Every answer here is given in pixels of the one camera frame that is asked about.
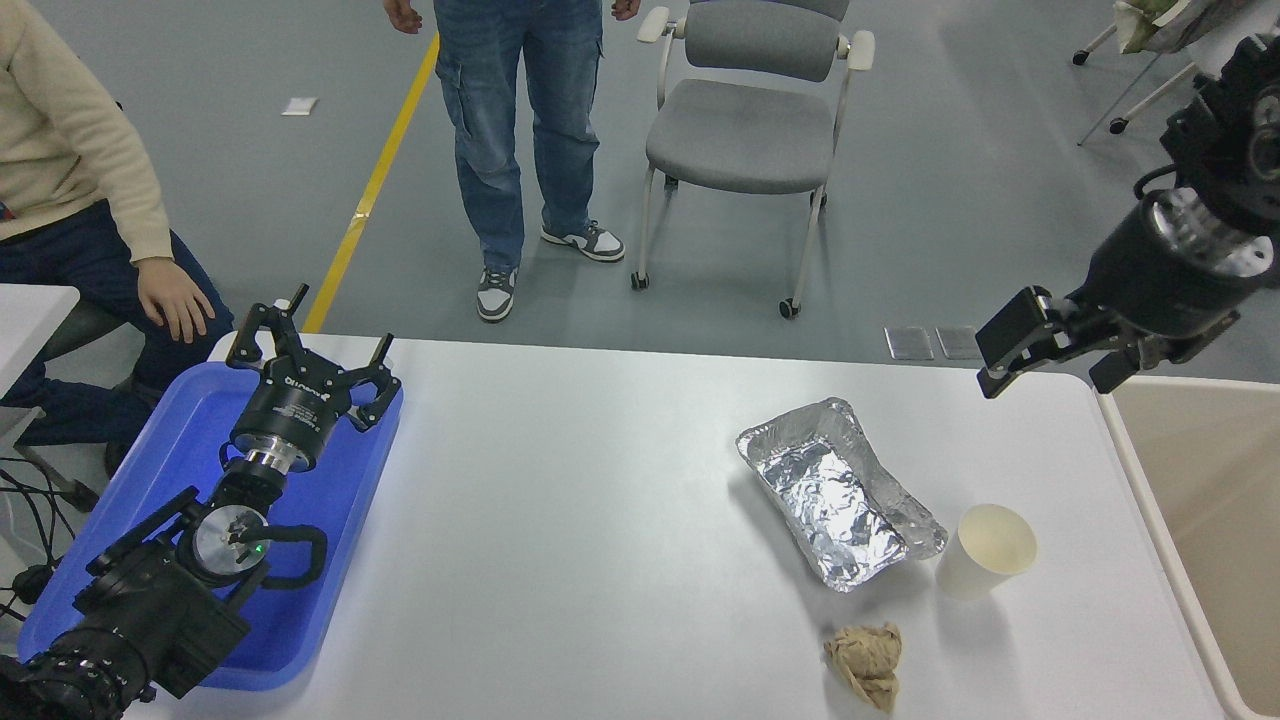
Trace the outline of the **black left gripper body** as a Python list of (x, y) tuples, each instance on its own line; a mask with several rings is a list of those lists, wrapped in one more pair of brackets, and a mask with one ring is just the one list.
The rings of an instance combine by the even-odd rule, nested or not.
[(351, 407), (344, 369), (328, 360), (269, 360), (259, 387), (233, 425), (230, 442), (243, 454), (273, 445), (292, 447), (291, 470), (315, 468), (339, 415)]

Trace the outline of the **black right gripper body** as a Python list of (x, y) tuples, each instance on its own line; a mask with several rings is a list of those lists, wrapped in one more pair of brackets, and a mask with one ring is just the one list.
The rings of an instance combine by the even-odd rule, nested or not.
[(1135, 328), (1169, 338), (1207, 331), (1247, 300), (1247, 279), (1207, 269), (1179, 254), (1158, 229), (1157, 202), (1140, 200), (1093, 252), (1070, 293)]

